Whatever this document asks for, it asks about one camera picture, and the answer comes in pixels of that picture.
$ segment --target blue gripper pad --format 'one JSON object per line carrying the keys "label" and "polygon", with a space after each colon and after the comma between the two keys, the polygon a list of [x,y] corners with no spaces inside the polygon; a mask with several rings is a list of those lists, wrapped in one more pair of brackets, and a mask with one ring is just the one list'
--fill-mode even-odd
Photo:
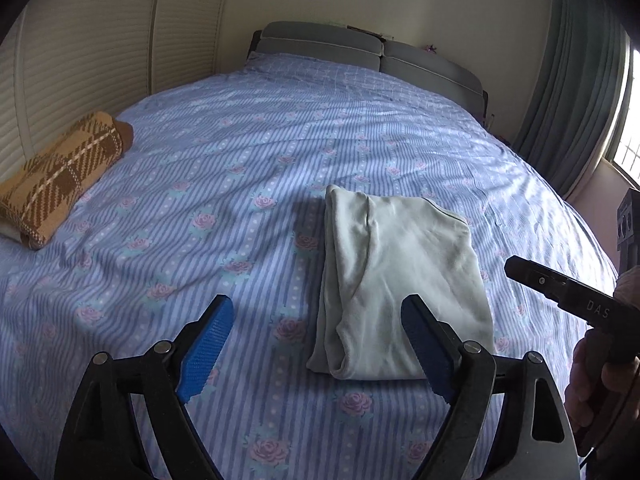
{"label": "blue gripper pad", "polygon": [[456,396],[453,379],[462,360],[460,339],[449,325],[435,319],[417,294],[404,298],[400,318],[431,389],[451,404]]}
{"label": "blue gripper pad", "polygon": [[225,298],[182,359],[175,394],[183,404],[202,391],[233,324],[234,306]]}

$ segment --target folded white cloth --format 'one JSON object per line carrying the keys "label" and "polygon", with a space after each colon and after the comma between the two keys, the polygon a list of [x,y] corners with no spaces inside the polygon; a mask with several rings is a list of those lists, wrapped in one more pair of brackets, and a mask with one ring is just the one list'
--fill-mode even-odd
{"label": "folded white cloth", "polygon": [[306,366],[337,379],[423,378],[400,320],[420,294],[462,341],[494,351],[489,303],[466,222],[423,198],[326,190],[326,260]]}

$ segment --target metal screw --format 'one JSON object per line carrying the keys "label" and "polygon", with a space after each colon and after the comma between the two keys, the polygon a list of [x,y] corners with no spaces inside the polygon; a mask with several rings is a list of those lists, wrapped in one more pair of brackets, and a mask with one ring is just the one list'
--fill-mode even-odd
{"label": "metal screw", "polygon": [[154,352],[156,354],[166,354],[171,350],[171,341],[158,341],[154,345]]}
{"label": "metal screw", "polygon": [[482,350],[480,343],[477,343],[475,341],[465,341],[462,345],[462,348],[464,348],[465,351],[469,354],[479,354]]}
{"label": "metal screw", "polygon": [[105,354],[105,352],[100,352],[99,354],[94,355],[94,365],[103,365],[107,362],[109,356]]}
{"label": "metal screw", "polygon": [[539,365],[544,362],[544,358],[538,352],[527,352],[527,359],[533,364]]}

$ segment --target bed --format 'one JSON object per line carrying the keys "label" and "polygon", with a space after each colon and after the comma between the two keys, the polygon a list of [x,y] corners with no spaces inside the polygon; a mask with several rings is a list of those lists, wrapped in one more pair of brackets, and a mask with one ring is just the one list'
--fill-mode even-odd
{"label": "bed", "polygon": [[[46,248],[0,239],[0,424],[41,480],[52,478],[91,356],[171,339],[216,294],[232,299],[236,322],[187,408],[225,478],[411,478],[447,411],[425,381],[340,382],[305,368],[328,184],[463,215],[497,352],[535,349],[559,390],[568,383],[584,323],[502,268],[518,254],[612,293],[615,268],[574,209],[450,98],[380,70],[265,50],[240,72],[121,113],[132,149]],[[141,399],[134,406],[152,468],[168,478]],[[499,409],[494,399],[470,478]]]}

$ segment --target curtain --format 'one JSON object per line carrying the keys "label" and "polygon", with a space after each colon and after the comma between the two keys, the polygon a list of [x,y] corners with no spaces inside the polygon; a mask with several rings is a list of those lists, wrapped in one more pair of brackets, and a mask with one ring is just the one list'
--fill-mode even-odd
{"label": "curtain", "polygon": [[513,148],[564,198],[600,161],[628,60],[628,36],[603,0],[552,0],[538,82]]}

